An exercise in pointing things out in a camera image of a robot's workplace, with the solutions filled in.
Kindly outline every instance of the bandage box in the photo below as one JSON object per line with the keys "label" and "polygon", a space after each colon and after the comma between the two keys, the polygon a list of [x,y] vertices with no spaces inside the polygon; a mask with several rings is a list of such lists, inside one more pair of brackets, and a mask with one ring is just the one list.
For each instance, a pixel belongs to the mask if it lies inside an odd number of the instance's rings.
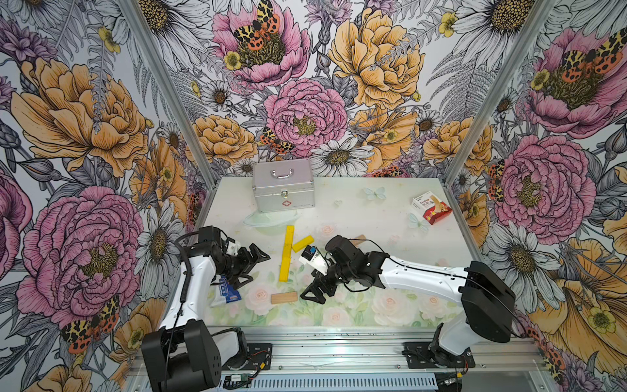
{"label": "bandage box", "polygon": [[444,218],[452,212],[445,202],[440,200],[433,192],[423,193],[411,201],[411,206],[430,224]]}

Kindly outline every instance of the case handle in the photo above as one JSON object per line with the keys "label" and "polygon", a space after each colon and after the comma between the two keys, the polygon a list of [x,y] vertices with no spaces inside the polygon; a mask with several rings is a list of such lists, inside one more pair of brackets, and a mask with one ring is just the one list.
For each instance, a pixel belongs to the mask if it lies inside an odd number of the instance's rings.
{"label": "case handle", "polygon": [[270,174],[272,174],[272,176],[274,178],[278,178],[278,179],[283,179],[283,178],[290,178],[292,176],[292,174],[294,174],[294,170],[290,169],[290,173],[289,174],[284,174],[282,176],[277,176],[277,172],[272,170],[272,172],[270,172]]}

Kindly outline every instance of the white plastic part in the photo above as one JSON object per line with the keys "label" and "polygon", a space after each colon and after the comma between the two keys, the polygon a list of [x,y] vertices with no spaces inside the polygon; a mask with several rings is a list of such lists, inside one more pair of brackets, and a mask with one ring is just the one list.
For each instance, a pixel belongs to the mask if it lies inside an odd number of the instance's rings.
{"label": "white plastic part", "polygon": [[463,267],[436,267],[390,256],[381,268],[381,283],[386,289],[413,290],[461,305],[459,288],[466,284],[464,278],[468,275]]}
{"label": "white plastic part", "polygon": [[224,334],[215,335],[213,341],[220,352],[220,360],[225,364],[231,357],[238,353],[240,344],[237,339],[237,332],[230,331]]}
{"label": "white plastic part", "polygon": [[444,350],[454,355],[462,355],[466,348],[480,339],[481,337],[466,323],[466,313],[462,312],[453,320],[444,323],[438,343]]}
{"label": "white plastic part", "polygon": [[[206,308],[207,296],[211,288],[211,280],[216,276],[216,265],[213,263],[211,256],[195,256],[189,259],[192,265],[192,279],[187,290],[187,301],[183,304],[183,314],[179,317],[177,326],[183,326],[188,320],[202,320],[204,318],[204,310]],[[181,303],[181,290],[185,281],[184,272],[187,270],[185,264],[181,264],[181,277],[179,284],[176,286],[174,300],[168,309],[166,316],[161,322],[161,327],[170,329],[174,327],[176,314],[179,311]]]}

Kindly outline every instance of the purple flower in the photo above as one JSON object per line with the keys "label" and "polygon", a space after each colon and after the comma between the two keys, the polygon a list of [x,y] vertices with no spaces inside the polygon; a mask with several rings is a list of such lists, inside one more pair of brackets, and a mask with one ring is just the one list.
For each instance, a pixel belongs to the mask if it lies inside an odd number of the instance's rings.
{"label": "purple flower", "polygon": [[380,9],[382,13],[394,16],[396,0],[368,0],[366,8],[372,8],[373,11]]}
{"label": "purple flower", "polygon": [[272,1],[280,26],[276,34],[269,34],[268,40],[258,50],[250,50],[240,43],[233,32],[243,26],[251,26],[257,19],[257,7],[252,12],[244,9],[239,15],[230,10],[213,17],[213,41],[216,56],[224,58],[227,69],[233,72],[243,88],[263,90],[268,86],[280,86],[289,79],[305,73],[309,61],[311,39],[307,29],[300,30],[289,8],[285,11]]}
{"label": "purple flower", "polygon": [[19,28],[15,21],[0,18],[0,52],[12,57],[18,63],[34,63],[37,57],[45,61],[56,58],[56,48],[28,27]]}
{"label": "purple flower", "polygon": [[586,369],[586,363],[575,355],[561,351],[566,369],[558,383],[560,392],[603,392],[603,382]]}
{"label": "purple flower", "polygon": [[306,18],[309,26],[316,22],[322,22],[324,18],[330,18],[331,22],[339,26],[344,21],[350,19],[350,0],[309,0],[307,1]]}
{"label": "purple flower", "polygon": [[113,189],[90,186],[41,210],[24,236],[18,309],[63,327],[91,320],[112,298],[127,305],[139,287],[135,274],[142,219]]}
{"label": "purple flower", "polygon": [[8,78],[0,77],[0,109],[11,110],[11,94],[14,91]]}
{"label": "purple flower", "polygon": [[19,234],[33,216],[31,201],[15,180],[0,170],[0,279],[19,253]]}
{"label": "purple flower", "polygon": [[295,157],[308,157],[311,149],[344,136],[347,114],[342,97],[314,80],[286,83],[278,95],[266,99],[264,106],[268,111],[266,125],[280,140],[295,146]]}
{"label": "purple flower", "polygon": [[605,128],[627,109],[627,61],[619,61],[607,73],[592,72],[565,81],[562,59],[566,53],[577,50],[588,53],[596,50],[608,35],[596,39],[594,33],[583,35],[566,29],[556,38],[544,59],[535,65],[535,77],[530,83],[529,97],[517,109],[520,117],[533,124],[541,124],[554,133],[568,133],[575,139],[590,137]]}
{"label": "purple flower", "polygon": [[581,146],[564,136],[523,137],[505,160],[498,219],[533,231],[541,244],[564,241],[592,212],[596,188],[587,166]]}

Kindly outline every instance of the yellow block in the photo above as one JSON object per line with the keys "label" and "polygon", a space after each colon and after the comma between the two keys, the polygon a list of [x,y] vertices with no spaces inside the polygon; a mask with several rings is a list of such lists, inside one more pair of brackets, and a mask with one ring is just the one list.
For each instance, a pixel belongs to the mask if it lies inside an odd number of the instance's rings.
{"label": "yellow block", "polygon": [[292,241],[294,240],[294,226],[287,226],[285,229],[285,243],[283,244],[283,260],[281,270],[278,274],[279,282],[287,282],[290,274],[290,259],[292,258]]}
{"label": "yellow block", "polygon": [[305,238],[303,238],[302,240],[296,242],[294,245],[292,245],[292,249],[295,252],[300,252],[301,250],[305,249],[305,246],[307,245],[311,245],[314,243],[314,238],[310,235],[306,236]]}

